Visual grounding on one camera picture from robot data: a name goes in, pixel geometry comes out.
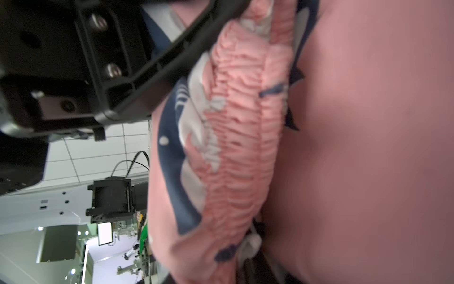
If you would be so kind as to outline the pink shark print shorts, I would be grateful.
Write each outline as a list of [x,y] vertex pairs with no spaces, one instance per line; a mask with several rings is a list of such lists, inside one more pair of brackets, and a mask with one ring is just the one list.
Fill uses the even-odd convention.
[[252,1],[152,113],[178,284],[454,281],[452,1]]

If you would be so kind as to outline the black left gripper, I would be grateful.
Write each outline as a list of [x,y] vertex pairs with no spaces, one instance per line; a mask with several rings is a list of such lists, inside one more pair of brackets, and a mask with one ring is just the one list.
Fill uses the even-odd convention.
[[2,1],[1,134],[105,137],[150,115],[248,1],[209,1],[157,50],[141,1]]

